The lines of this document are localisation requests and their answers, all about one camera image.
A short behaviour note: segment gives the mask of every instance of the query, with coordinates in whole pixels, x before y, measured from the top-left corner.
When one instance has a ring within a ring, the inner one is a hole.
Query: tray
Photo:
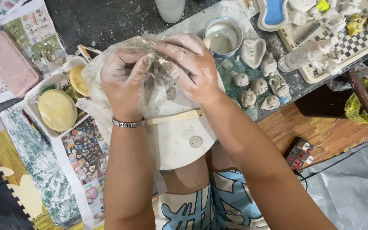
[[[337,1],[337,8],[340,7],[339,3],[340,1]],[[360,8],[363,9],[364,16],[368,17],[368,0],[363,0],[360,4]],[[319,41],[333,36],[338,36],[339,42],[335,47],[343,56],[340,69],[345,68],[347,65],[368,54],[368,31],[365,29],[363,30],[363,33],[349,36],[346,28],[341,30],[338,34],[333,34],[330,33],[324,25],[322,25],[302,44],[296,46],[295,41],[311,26],[312,23],[308,22],[305,25],[289,28],[283,27],[278,30],[278,33],[289,52],[310,40]],[[299,71],[304,80],[310,84],[319,82],[329,76],[326,71],[316,69],[310,64],[299,68]]]
[[[43,122],[39,109],[38,109],[38,104],[35,103],[35,99],[38,96],[40,96],[41,92],[46,87],[56,85],[57,83],[61,81],[65,81],[66,79],[69,80],[69,75],[66,73],[68,73],[73,67],[78,66],[78,65],[87,65],[87,64],[88,62],[83,57],[80,57],[80,56],[71,57],[60,68],[50,73],[46,79],[41,81],[38,85],[36,85],[28,93],[26,93],[25,98],[24,98],[26,107],[31,112],[35,120],[39,123],[40,127],[44,130],[46,135],[48,135],[50,138],[63,137],[64,135],[69,133],[72,129],[74,129],[76,126],[78,126],[80,123],[82,123],[84,120],[86,120],[89,117],[89,114],[86,113],[85,115],[82,115],[82,116],[78,114],[78,119],[76,120],[72,128],[64,132],[58,132],[58,131],[55,131],[49,128]]]

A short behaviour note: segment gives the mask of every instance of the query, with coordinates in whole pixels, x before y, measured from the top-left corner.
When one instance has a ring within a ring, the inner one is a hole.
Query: pink phone case
[[[4,31],[0,31],[0,78],[15,97],[24,97],[40,79],[40,74]]]

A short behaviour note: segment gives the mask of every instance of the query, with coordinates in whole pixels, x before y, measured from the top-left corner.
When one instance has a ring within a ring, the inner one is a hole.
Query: checkered pattern
[[[322,36],[316,36],[314,39],[316,41],[329,39],[334,37],[334,34],[329,34],[327,31],[323,32]],[[339,42],[335,45],[337,50],[343,56],[343,62],[350,58],[351,55],[354,55],[362,50],[368,48],[368,32],[363,30],[361,34],[355,34],[353,36],[349,36],[349,32],[345,29],[343,32],[339,32],[338,34]],[[316,69],[312,65],[306,65],[304,68],[307,68],[309,73],[313,73],[313,76],[316,76],[323,72],[323,70]]]

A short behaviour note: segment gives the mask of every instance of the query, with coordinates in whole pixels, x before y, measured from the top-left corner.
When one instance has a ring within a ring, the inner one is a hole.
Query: blue and white shorts
[[[210,179],[189,195],[161,195],[153,203],[156,230],[269,229],[239,171],[214,172]]]

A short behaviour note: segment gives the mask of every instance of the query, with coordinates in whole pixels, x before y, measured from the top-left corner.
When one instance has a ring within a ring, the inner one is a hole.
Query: silver bracelet
[[[113,117],[112,122],[114,125],[122,128],[137,128],[143,126],[146,123],[146,120],[142,120],[140,122],[120,122]]]

